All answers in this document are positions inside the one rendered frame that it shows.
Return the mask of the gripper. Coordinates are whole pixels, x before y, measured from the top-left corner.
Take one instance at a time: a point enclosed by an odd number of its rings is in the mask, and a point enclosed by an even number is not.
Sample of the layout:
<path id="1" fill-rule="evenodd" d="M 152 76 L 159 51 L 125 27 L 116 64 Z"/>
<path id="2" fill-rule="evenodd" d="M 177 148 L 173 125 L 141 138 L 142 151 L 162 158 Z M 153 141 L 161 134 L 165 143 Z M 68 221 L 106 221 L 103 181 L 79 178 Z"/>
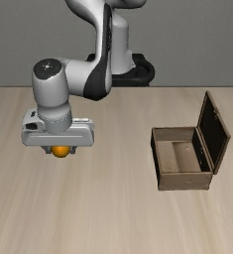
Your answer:
<path id="1" fill-rule="evenodd" d="M 71 126 L 64 132 L 51 134 L 45 122 L 39 118 L 37 109 L 29 109 L 22 121 L 21 138 L 26 146 L 41 146 L 51 154 L 51 146 L 69 146 L 75 154 L 77 147 L 88 147 L 94 142 L 94 122 L 88 118 L 73 118 Z"/>

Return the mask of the brown wooden box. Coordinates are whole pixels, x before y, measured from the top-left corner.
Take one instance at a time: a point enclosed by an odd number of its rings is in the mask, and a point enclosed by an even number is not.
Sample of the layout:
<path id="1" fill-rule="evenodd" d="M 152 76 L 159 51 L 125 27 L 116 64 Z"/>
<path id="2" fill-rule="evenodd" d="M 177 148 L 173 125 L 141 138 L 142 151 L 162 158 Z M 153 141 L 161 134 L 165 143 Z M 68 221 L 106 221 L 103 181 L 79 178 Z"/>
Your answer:
<path id="1" fill-rule="evenodd" d="M 153 128 L 151 148 L 160 191 L 209 189 L 213 173 L 196 127 Z"/>

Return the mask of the brown wooden box lid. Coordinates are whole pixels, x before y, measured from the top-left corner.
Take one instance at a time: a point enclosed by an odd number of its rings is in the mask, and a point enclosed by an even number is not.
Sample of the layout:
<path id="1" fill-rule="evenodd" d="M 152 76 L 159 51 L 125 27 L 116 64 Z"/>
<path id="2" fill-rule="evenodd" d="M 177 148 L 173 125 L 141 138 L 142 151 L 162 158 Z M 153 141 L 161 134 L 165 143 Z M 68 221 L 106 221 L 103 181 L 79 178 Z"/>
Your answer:
<path id="1" fill-rule="evenodd" d="M 210 91 L 205 92 L 197 129 L 210 168 L 217 175 L 231 136 Z"/>

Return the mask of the orange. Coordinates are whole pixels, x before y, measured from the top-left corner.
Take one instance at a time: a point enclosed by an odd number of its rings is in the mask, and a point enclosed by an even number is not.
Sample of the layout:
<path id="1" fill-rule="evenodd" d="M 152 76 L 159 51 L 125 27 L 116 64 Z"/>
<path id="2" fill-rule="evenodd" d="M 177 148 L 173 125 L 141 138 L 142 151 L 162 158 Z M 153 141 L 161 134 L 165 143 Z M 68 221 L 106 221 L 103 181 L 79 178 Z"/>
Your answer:
<path id="1" fill-rule="evenodd" d="M 52 146 L 51 151 L 55 157 L 65 158 L 70 152 L 70 147 L 69 146 Z"/>

